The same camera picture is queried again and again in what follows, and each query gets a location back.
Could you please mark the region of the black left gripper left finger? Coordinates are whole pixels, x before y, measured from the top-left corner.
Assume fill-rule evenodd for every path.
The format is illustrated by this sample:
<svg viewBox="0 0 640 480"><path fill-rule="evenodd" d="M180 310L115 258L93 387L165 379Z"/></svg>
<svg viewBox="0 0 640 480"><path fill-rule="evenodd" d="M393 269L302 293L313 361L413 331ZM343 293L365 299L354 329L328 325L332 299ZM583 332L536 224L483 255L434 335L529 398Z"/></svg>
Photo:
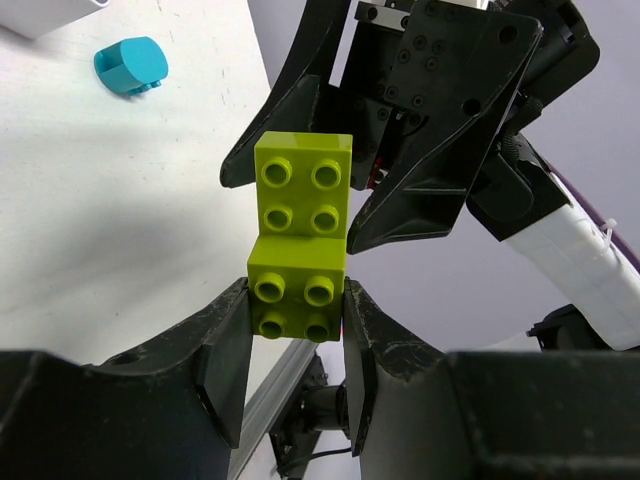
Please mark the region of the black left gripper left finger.
<svg viewBox="0 0 640 480"><path fill-rule="evenodd" d="M1 354L5 479L224 479L252 349L239 279L199 312L100 365Z"/></svg>

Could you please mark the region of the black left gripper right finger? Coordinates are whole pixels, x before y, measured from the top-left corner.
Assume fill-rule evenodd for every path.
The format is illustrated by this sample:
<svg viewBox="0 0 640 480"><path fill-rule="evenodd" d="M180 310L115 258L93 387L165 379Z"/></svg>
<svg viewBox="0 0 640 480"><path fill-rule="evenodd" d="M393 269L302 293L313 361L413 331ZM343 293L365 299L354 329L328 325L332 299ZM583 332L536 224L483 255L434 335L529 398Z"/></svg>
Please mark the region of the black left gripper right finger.
<svg viewBox="0 0 640 480"><path fill-rule="evenodd" d="M365 479L635 479L639 357L444 353L347 280L352 453Z"/></svg>

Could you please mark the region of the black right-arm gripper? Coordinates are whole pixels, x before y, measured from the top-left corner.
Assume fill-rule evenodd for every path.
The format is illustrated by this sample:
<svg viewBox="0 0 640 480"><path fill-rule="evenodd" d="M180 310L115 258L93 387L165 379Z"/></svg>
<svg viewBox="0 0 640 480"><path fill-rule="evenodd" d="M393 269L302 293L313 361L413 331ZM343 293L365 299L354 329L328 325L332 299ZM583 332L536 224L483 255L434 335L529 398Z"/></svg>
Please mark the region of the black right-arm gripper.
<svg viewBox="0 0 640 480"><path fill-rule="evenodd" d="M222 162L222 186L256 180L263 133L313 130L349 7L305 4L275 85ZM354 136L354 189L388 174L353 220L351 254L448 235L515 97L513 112L529 99L548 106L600 59L572 1L361 1L355 19L324 124Z"/></svg>

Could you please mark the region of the lime green lego brick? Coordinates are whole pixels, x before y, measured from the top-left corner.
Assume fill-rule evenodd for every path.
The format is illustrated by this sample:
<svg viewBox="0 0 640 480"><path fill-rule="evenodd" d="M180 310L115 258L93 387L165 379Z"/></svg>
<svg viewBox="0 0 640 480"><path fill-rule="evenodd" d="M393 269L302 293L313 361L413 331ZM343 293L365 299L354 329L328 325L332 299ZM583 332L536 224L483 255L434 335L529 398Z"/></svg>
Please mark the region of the lime green lego brick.
<svg viewBox="0 0 640 480"><path fill-rule="evenodd" d="M269 131L254 147L259 234L247 271L257 335L341 337L352 141Z"/></svg>

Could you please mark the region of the teal rounded lego brick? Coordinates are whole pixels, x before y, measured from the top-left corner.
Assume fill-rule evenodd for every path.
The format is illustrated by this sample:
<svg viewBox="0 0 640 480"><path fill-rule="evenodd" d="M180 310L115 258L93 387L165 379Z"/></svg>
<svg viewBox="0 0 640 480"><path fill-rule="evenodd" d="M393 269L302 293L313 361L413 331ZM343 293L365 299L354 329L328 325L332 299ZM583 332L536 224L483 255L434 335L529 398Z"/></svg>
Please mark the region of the teal rounded lego brick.
<svg viewBox="0 0 640 480"><path fill-rule="evenodd" d="M94 70L110 92L135 96L158 88L169 74L167 58L150 37L123 39L94 55Z"/></svg>

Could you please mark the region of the white divided container right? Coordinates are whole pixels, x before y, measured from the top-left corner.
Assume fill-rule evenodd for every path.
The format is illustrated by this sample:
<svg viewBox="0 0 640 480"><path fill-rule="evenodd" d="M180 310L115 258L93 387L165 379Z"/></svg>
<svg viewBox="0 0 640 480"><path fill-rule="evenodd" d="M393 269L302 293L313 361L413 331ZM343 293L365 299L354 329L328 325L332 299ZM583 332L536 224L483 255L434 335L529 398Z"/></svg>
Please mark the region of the white divided container right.
<svg viewBox="0 0 640 480"><path fill-rule="evenodd" d="M109 4L109 0L1 0L1 25L35 40Z"/></svg>

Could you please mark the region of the aluminium table rail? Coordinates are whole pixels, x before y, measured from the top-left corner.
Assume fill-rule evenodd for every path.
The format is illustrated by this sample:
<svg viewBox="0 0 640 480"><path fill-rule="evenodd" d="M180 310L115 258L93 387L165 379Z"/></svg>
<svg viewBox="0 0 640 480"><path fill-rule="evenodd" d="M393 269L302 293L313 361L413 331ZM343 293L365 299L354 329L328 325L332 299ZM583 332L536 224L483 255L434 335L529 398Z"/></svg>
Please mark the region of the aluminium table rail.
<svg viewBox="0 0 640 480"><path fill-rule="evenodd" d="M257 338L251 353L239 447L231 454L228 479L239 479L316 353L308 340Z"/></svg>

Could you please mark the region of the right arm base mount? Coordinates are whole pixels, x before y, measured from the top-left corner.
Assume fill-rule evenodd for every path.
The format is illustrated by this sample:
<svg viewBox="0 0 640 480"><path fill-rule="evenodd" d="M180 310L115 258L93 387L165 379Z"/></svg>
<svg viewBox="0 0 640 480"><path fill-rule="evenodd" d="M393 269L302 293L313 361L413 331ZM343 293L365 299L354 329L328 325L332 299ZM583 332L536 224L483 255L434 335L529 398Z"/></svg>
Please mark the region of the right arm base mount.
<svg viewBox="0 0 640 480"><path fill-rule="evenodd" d="M346 386L328 383L322 360L315 354L269 430L280 478L304 477L309 463L324 456L314 449L325 431L337 431L346 439L351 438Z"/></svg>

